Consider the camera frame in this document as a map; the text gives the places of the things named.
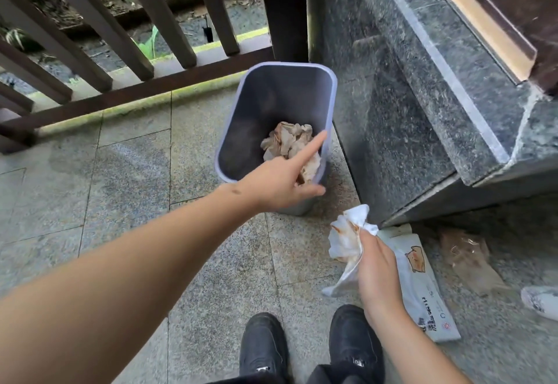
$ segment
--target person's right arm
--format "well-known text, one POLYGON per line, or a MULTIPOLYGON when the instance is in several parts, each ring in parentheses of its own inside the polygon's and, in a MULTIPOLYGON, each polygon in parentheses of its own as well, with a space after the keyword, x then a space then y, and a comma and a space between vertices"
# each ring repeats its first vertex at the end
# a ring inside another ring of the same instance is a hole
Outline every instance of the person's right arm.
POLYGON ((393 251, 379 238, 360 231, 360 297, 366 318, 405 384, 471 384, 408 315, 401 297, 393 251))

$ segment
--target pant leg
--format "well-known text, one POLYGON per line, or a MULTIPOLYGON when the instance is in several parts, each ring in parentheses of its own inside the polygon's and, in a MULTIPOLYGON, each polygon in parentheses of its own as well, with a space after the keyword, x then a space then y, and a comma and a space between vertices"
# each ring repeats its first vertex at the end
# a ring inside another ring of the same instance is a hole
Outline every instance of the pant leg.
POLYGON ((368 369, 352 362, 318 365, 306 384, 383 384, 375 382, 368 369))
POLYGON ((258 372, 257 374, 244 377, 229 378, 228 380, 215 381, 208 384, 287 384, 283 379, 268 372, 258 372))

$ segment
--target stone floor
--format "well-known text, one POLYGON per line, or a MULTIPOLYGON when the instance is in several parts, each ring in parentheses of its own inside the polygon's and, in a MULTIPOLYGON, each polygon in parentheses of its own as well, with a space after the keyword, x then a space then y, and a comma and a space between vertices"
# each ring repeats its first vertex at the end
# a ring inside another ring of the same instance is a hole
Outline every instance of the stone floor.
MULTIPOLYGON (((51 126, 37 146, 0 157, 0 295, 211 192, 218 184, 213 156, 237 82, 225 78, 51 126)), ((336 135, 330 162, 328 191, 310 214, 260 214, 240 227, 116 382, 196 384, 234 377, 244 324, 261 310, 283 323, 296 383, 328 361, 333 312, 343 303, 360 303, 355 295, 320 294, 344 268, 328 256, 329 223, 358 204, 336 135)), ((493 265, 513 289, 557 284, 549 265, 556 265, 558 213, 543 221, 518 212, 445 220, 484 224, 473 231, 487 234, 493 265), (503 225, 491 228, 491 221, 503 225), (535 226, 543 222, 543 230, 535 226)), ((517 298, 468 291, 441 260, 431 231, 436 225, 417 229, 463 336, 443 350, 478 382, 556 382, 557 323, 526 312, 517 298)), ((391 364, 388 382, 399 382, 391 364)))

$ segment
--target trash can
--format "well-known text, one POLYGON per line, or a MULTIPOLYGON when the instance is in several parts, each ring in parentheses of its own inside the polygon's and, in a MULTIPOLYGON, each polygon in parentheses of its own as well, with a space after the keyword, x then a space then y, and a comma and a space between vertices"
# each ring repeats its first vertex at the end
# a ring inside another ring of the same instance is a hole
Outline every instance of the trash can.
MULTIPOLYGON (((236 183, 263 163, 260 143, 281 121, 310 124, 313 135, 328 131, 321 150, 315 183, 325 182, 326 159, 337 77, 316 63, 263 62, 242 78, 233 112, 215 155, 215 170, 227 183, 236 183)), ((306 200, 282 213, 303 215, 315 200, 306 200)))

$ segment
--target wooden fence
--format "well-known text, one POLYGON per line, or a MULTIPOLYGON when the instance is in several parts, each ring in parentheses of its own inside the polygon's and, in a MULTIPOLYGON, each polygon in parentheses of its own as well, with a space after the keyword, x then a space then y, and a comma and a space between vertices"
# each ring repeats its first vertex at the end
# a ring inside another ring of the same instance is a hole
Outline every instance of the wooden fence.
POLYGON ((0 83, 1 153, 31 146, 34 130, 41 126, 244 71, 259 62, 308 61, 306 0, 263 0, 269 35, 242 42, 236 39, 224 1, 204 0, 221 46, 199 53, 194 53, 165 0, 139 0, 174 55, 154 65, 101 0, 67 1, 129 68, 111 76, 28 0, 0 0, 4 19, 90 85, 64 84, 0 40, 0 65, 57 104, 33 112, 31 99, 0 83))

